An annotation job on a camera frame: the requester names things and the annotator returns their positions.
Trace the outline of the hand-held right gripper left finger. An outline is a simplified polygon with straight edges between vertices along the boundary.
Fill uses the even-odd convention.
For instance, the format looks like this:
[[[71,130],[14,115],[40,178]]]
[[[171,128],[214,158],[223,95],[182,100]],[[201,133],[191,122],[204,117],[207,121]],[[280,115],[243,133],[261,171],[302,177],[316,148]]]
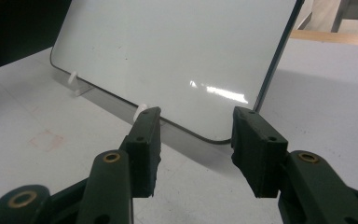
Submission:
[[[134,198],[154,194],[161,161],[161,109],[141,112],[120,147],[93,161],[76,224],[132,224]]]

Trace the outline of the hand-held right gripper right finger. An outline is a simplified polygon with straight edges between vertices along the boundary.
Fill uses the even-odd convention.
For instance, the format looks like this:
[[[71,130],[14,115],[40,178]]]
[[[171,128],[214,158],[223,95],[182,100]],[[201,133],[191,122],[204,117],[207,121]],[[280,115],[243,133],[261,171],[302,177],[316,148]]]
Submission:
[[[232,162],[257,198],[277,198],[283,224],[358,224],[358,190],[321,156],[287,150],[288,141],[258,113],[233,110]]]

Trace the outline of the white whiteboard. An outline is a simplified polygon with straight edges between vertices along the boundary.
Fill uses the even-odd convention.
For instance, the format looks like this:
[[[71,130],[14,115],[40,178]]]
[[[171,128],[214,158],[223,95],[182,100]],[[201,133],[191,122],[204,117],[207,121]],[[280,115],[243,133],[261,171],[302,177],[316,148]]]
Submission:
[[[72,0],[52,65],[211,142],[260,107],[304,0]]]

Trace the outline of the white whiteboard stand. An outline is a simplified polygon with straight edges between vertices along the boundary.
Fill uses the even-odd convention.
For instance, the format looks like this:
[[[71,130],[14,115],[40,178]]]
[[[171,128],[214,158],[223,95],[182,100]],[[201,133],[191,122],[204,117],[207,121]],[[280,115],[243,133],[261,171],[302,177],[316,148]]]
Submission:
[[[78,77],[77,71],[74,71],[70,74],[67,84],[70,85],[71,87],[75,88],[75,90],[74,90],[75,96],[80,96],[80,95],[84,94],[85,92],[93,89],[93,87],[90,84],[80,80],[80,78]],[[148,106],[146,104],[138,105],[137,109],[134,113],[133,120],[137,120],[137,118],[143,112],[145,112],[147,108],[148,108]]]

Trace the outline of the wooden board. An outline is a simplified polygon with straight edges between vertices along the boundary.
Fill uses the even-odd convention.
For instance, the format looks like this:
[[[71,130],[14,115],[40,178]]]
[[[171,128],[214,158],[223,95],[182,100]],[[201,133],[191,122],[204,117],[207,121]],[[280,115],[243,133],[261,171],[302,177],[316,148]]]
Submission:
[[[341,34],[341,33],[327,33],[309,30],[294,30],[290,34],[291,38],[311,40],[319,42],[340,43],[358,46],[357,34]]]

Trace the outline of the dark curtain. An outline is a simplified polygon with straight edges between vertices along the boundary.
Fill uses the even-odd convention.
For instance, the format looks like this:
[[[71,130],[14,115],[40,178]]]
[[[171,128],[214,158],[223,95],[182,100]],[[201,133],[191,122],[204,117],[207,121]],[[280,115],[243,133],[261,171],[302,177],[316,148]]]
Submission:
[[[52,47],[72,0],[0,0],[0,66]]]

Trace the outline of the white desk frame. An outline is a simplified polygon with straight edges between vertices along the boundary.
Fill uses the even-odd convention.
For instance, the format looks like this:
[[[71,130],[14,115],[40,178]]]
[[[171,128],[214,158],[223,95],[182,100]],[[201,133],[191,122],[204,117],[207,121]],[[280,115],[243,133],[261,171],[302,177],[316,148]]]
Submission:
[[[331,32],[337,33],[343,20],[358,20],[358,0],[341,0]]]

